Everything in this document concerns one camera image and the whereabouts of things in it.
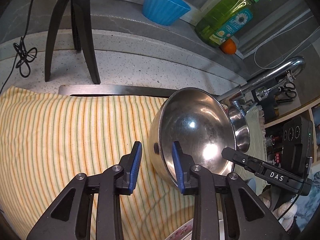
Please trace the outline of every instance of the tripod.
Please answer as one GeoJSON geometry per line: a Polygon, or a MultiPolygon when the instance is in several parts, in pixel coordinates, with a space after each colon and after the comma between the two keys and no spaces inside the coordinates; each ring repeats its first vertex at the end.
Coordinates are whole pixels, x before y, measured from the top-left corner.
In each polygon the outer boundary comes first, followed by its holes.
{"type": "MultiPolygon", "coordinates": [[[[100,84],[100,76],[94,53],[91,28],[90,0],[71,1],[71,27],[74,48],[77,52],[83,50],[91,79],[94,84],[100,84]]],[[[44,60],[44,80],[50,79],[51,62],[58,29],[69,0],[58,0],[53,8],[50,19],[44,60]]]]}

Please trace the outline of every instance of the speckled countertop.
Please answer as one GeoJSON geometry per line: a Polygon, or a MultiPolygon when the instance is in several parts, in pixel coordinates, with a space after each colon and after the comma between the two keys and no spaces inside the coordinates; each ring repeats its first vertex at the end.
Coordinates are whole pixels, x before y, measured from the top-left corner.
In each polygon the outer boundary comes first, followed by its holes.
{"type": "MultiPolygon", "coordinates": [[[[237,85],[190,66],[148,56],[96,50],[96,59],[101,84],[169,89],[197,87],[217,95],[237,85]]],[[[10,73],[13,60],[11,57],[0,61],[1,86],[10,73]]],[[[22,78],[19,70],[14,69],[4,91],[15,85],[35,92],[58,93],[61,85],[92,84],[84,56],[75,50],[54,51],[49,82],[44,81],[44,52],[39,52],[30,66],[31,75],[28,78],[22,78]]]]}

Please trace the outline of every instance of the bottle label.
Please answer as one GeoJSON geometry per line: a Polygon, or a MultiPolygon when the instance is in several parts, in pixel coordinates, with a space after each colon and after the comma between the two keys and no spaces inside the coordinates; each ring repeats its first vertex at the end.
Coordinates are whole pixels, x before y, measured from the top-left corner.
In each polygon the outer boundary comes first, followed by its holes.
{"type": "Polygon", "coordinates": [[[218,45],[224,43],[236,31],[240,30],[247,22],[252,19],[252,13],[248,8],[245,8],[231,17],[227,22],[222,25],[214,34],[210,36],[210,40],[218,45]]]}

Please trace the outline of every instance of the black cable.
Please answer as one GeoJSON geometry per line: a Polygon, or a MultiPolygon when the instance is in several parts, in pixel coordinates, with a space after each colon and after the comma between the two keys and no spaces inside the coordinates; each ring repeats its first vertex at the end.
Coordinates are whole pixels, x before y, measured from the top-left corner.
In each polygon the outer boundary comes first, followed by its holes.
{"type": "Polygon", "coordinates": [[[298,200],[298,198],[300,197],[301,193],[302,193],[302,190],[303,190],[303,187],[307,181],[307,178],[308,176],[306,176],[303,180],[303,183],[298,191],[298,195],[296,196],[296,198],[294,199],[294,201],[291,203],[291,205],[287,208],[286,211],[284,211],[284,213],[278,218],[278,221],[290,210],[290,208],[292,208],[292,206],[295,204],[295,202],[298,200]]]}
{"type": "Polygon", "coordinates": [[[1,94],[5,84],[9,80],[9,78],[10,78],[12,72],[13,72],[14,67],[19,69],[20,75],[22,77],[27,78],[28,76],[30,76],[31,69],[30,69],[29,63],[35,60],[35,58],[37,56],[37,53],[38,53],[38,50],[37,50],[36,47],[33,47],[33,48],[31,48],[31,49],[29,49],[27,51],[26,50],[26,46],[24,45],[24,38],[26,37],[27,32],[28,32],[28,28],[29,28],[32,4],[33,4],[33,0],[30,1],[28,17],[27,17],[27,24],[26,24],[26,29],[25,29],[24,35],[23,35],[23,37],[20,38],[20,43],[19,44],[17,44],[17,43],[13,44],[13,48],[17,53],[16,53],[16,56],[14,58],[14,62],[13,62],[13,66],[12,66],[11,72],[10,72],[9,76],[7,77],[7,79],[5,80],[3,86],[0,89],[0,94],[1,94]],[[21,66],[23,64],[26,64],[27,67],[28,67],[28,74],[27,75],[22,74],[21,66]]]}

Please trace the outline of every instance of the green pump bottle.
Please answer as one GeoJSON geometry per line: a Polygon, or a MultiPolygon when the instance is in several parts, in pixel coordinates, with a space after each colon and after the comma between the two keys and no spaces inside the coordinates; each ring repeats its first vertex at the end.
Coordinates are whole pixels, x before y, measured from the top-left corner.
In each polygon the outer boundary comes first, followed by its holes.
{"type": "Polygon", "coordinates": [[[212,47],[220,46],[253,18],[253,5],[258,1],[221,0],[198,22],[197,35],[212,47]]]}

